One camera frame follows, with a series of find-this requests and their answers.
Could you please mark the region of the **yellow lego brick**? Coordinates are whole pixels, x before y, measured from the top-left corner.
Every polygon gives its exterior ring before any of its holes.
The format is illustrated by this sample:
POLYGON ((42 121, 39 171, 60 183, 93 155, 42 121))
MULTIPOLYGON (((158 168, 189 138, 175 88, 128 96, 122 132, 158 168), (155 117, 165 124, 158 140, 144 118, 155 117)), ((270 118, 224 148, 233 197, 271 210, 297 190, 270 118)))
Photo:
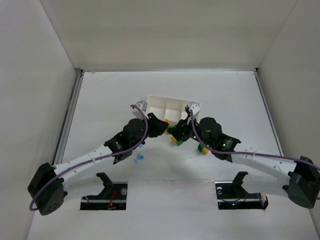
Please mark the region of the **yellow lego brick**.
POLYGON ((168 128, 170 126, 169 120, 168 119, 164 119, 163 121, 167 124, 167 128, 168 128))

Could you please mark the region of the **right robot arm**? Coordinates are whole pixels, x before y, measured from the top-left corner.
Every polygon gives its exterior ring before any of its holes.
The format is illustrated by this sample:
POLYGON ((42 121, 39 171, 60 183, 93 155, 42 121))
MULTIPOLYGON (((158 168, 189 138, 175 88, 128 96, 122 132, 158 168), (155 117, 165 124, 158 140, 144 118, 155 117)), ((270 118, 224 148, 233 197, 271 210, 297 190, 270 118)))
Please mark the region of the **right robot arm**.
POLYGON ((258 153, 237 138, 226 135, 212 117, 197 122, 187 117, 167 128, 177 145, 193 139, 198 150, 211 152, 217 159, 244 165, 264 173, 255 176, 240 171, 233 180, 217 181, 219 209, 266 209, 267 194, 288 198, 294 204, 312 209, 320 193, 320 171, 308 157, 290 160, 283 156, 258 153))

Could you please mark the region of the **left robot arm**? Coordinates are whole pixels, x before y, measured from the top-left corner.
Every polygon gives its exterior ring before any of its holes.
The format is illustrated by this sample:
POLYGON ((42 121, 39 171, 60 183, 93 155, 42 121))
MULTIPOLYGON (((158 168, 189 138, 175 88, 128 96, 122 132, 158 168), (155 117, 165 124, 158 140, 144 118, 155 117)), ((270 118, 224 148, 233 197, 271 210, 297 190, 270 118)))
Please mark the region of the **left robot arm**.
POLYGON ((46 216, 64 202, 84 196, 108 195, 113 182, 105 170, 130 157, 147 138, 163 135, 168 126, 167 121, 153 113, 142 115, 142 118, 131 119, 122 131, 81 157, 56 165, 43 163, 27 187, 32 198, 30 211, 46 216))

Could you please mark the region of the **white three-compartment plastic container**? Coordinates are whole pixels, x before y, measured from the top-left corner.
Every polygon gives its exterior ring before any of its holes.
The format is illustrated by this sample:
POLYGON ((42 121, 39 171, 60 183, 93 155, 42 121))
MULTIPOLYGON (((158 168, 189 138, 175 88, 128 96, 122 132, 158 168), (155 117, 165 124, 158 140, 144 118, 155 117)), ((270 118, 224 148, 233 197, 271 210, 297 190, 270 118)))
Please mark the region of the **white three-compartment plastic container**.
POLYGON ((165 96, 149 95, 147 97, 146 113, 153 113, 160 120, 168 120, 176 124, 187 117, 185 107, 192 100, 172 98, 165 96))

